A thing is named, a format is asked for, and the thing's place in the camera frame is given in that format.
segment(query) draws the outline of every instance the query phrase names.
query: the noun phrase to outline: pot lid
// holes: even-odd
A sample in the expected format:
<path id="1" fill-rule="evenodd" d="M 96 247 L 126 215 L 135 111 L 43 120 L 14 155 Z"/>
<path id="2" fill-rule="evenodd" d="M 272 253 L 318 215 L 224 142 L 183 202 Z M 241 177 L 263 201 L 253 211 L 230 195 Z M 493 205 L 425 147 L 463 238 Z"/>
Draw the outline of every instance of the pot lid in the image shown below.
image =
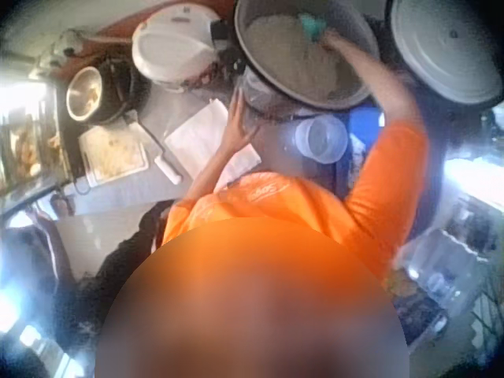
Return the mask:
<path id="1" fill-rule="evenodd" d="M 443 97 L 474 105 L 501 94 L 486 31 L 463 2 L 395 0 L 391 26 L 406 63 Z"/>
<path id="2" fill-rule="evenodd" d="M 147 78 L 182 83 L 201 75 L 217 60 L 210 25 L 219 16 L 210 8 L 180 3 L 160 10 L 133 34 L 132 55 Z"/>

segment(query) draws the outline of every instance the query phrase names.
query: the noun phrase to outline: white rice cooker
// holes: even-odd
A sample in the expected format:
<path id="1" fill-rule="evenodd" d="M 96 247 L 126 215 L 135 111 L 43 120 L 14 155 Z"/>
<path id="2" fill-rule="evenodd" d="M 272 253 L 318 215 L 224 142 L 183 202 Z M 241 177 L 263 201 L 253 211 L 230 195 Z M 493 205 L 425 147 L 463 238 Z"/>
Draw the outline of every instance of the white rice cooker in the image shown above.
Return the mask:
<path id="1" fill-rule="evenodd" d="M 133 34 L 133 61 L 166 90 L 184 92 L 210 80 L 217 70 L 211 25 L 219 16 L 192 3 L 168 6 L 142 22 Z"/>

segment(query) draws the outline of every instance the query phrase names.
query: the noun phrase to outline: food tray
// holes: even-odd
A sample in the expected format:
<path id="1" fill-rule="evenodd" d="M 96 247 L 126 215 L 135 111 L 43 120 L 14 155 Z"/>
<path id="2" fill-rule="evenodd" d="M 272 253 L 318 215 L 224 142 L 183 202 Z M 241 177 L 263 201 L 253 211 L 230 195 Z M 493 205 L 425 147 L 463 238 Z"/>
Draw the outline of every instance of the food tray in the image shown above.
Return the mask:
<path id="1" fill-rule="evenodd" d="M 142 143 L 128 126 L 94 126 L 79 137 L 80 151 L 90 187 L 149 168 Z"/>

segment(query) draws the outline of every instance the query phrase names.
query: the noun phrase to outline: person in black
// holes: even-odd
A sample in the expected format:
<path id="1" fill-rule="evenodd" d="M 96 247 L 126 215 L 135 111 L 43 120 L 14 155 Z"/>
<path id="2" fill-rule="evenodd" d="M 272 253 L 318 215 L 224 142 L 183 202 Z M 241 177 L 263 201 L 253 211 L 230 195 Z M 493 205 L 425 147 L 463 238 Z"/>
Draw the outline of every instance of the person in black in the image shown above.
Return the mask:
<path id="1" fill-rule="evenodd" d="M 34 225 L 2 232 L 2 287 L 24 293 L 23 318 L 54 339 L 71 357 L 94 359 L 103 323 L 129 276 L 161 245 L 173 201 L 157 203 L 143 215 L 139 230 L 110 253 L 95 276 L 76 281 L 54 222 L 28 212 Z"/>

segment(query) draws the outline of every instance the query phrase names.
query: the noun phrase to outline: hand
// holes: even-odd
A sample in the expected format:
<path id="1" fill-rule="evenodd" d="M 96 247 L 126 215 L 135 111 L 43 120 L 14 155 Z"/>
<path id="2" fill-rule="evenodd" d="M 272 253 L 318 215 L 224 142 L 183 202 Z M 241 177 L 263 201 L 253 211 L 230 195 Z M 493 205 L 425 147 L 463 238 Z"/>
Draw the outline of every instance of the hand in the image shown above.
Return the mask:
<path id="1" fill-rule="evenodd" d="M 243 129 L 243 115 L 245 113 L 245 100 L 241 90 L 235 91 L 231 106 L 229 107 L 228 124 L 222 135 L 219 150 L 221 153 L 232 156 L 246 146 L 258 131 L 257 126 L 254 130 L 246 132 Z"/>
<path id="2" fill-rule="evenodd" d="M 322 35 L 321 43 L 329 49 L 337 50 L 341 40 L 343 40 L 343 37 L 335 29 L 326 28 Z"/>

